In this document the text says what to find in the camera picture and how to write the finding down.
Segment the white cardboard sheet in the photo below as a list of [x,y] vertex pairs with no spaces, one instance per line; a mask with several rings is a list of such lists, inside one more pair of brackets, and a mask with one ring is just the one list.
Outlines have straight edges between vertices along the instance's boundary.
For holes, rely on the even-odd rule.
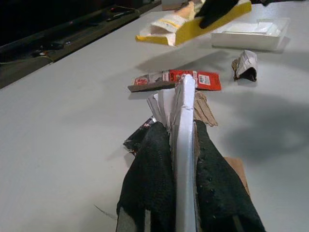
[[176,183],[175,232],[196,232],[194,194],[195,80],[187,74],[175,87],[170,142]]

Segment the black foil wrapper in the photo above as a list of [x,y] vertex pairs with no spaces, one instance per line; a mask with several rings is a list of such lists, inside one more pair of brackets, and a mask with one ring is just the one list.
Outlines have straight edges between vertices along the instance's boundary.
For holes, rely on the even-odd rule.
[[140,149],[140,145],[145,135],[155,122],[156,118],[151,116],[123,142],[125,149],[133,156],[135,156]]

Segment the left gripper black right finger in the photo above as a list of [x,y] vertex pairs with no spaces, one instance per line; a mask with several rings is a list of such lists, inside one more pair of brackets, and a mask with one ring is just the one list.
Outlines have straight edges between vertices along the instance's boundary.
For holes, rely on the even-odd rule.
[[203,232],[266,232],[240,177],[211,141],[206,124],[195,121],[200,155],[196,187]]

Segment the torn brown cardboard scrap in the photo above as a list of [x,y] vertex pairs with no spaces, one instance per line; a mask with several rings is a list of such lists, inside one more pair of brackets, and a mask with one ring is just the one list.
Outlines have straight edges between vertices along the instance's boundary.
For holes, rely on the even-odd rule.
[[200,120],[211,127],[218,126],[218,123],[207,103],[206,96],[200,91],[195,92],[194,120]]

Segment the crumpled white brown paper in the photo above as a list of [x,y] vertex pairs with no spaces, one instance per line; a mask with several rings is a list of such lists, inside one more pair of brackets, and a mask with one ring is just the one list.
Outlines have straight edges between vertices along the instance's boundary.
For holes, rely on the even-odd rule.
[[241,55],[232,61],[234,80],[247,79],[257,81],[257,55],[256,53],[244,50]]

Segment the dark shelf with tools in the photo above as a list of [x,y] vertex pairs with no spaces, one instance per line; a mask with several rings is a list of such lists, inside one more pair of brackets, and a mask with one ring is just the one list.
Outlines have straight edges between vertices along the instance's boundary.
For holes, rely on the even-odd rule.
[[0,0],[0,89],[160,4],[161,0]]

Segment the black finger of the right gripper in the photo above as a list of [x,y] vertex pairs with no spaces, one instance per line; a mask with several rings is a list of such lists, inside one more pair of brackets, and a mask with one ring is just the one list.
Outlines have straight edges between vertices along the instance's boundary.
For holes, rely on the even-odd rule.
[[205,29],[224,15],[226,15],[239,0],[205,0],[195,17],[201,17],[199,27]]

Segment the white torn paper pieces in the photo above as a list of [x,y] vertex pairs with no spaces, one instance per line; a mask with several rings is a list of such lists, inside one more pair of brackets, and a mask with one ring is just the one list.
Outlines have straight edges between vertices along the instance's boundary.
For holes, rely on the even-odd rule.
[[169,131],[170,116],[174,108],[175,89],[159,90],[156,94],[147,98],[149,108],[158,122],[161,122]]

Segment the red printed package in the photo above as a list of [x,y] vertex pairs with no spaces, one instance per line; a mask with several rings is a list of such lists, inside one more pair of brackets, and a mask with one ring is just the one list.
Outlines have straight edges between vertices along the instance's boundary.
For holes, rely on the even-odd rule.
[[127,88],[130,92],[154,91],[174,88],[187,74],[195,80],[197,90],[221,90],[219,74],[195,70],[165,70],[149,73],[134,79]]

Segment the white foam tray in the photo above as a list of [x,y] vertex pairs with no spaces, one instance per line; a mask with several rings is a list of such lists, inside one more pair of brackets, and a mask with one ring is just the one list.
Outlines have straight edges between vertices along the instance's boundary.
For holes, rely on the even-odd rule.
[[256,22],[233,21],[211,33],[211,44],[253,50],[274,51],[281,44],[289,18],[258,19]]

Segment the yellow cardboard box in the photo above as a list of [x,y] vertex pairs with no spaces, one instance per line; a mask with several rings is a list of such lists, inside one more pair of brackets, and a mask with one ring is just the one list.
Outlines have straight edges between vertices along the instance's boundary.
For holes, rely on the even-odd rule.
[[201,17],[195,17],[205,0],[193,0],[186,3],[181,9],[167,14],[152,22],[136,35],[138,42],[178,46],[200,35],[220,28],[232,20],[249,13],[252,9],[250,0],[240,0],[226,15],[201,29]]

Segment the flat brown cardboard piece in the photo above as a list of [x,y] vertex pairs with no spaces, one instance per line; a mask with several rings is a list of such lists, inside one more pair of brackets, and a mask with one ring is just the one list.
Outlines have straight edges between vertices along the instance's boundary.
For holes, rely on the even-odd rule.
[[237,173],[248,195],[250,195],[242,160],[239,158],[231,158],[231,157],[224,157],[224,159]]

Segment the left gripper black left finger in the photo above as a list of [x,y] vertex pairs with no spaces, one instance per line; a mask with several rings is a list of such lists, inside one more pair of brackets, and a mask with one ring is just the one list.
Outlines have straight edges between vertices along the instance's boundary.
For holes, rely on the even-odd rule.
[[154,123],[125,175],[116,211],[124,210],[144,230],[145,210],[151,212],[151,232],[174,232],[176,190],[169,135],[161,122]]

